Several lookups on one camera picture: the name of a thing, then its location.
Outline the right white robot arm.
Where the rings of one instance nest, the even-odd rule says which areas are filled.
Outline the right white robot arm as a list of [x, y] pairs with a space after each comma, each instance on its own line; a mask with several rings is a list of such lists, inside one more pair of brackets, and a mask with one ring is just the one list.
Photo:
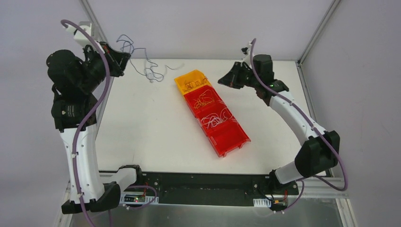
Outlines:
[[236, 61], [218, 83], [235, 89], [254, 88], [257, 96], [290, 127], [301, 145], [294, 161], [270, 173], [271, 192], [282, 193], [289, 182], [309, 178], [338, 164], [339, 134], [314, 122], [295, 103], [285, 83], [274, 78], [270, 55], [255, 55], [250, 62]]

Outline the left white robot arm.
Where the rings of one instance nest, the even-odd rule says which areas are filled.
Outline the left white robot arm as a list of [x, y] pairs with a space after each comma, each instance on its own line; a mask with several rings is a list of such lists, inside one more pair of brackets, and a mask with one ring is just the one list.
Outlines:
[[101, 212], [116, 208], [124, 189], [139, 191], [144, 178], [137, 165], [121, 166], [110, 182], [101, 181], [96, 157], [96, 110], [100, 100], [94, 90], [108, 77], [124, 74], [130, 55], [107, 43], [83, 47], [85, 59], [70, 50], [58, 50], [46, 60], [54, 94], [51, 115], [63, 141], [70, 173], [70, 198], [63, 214]]

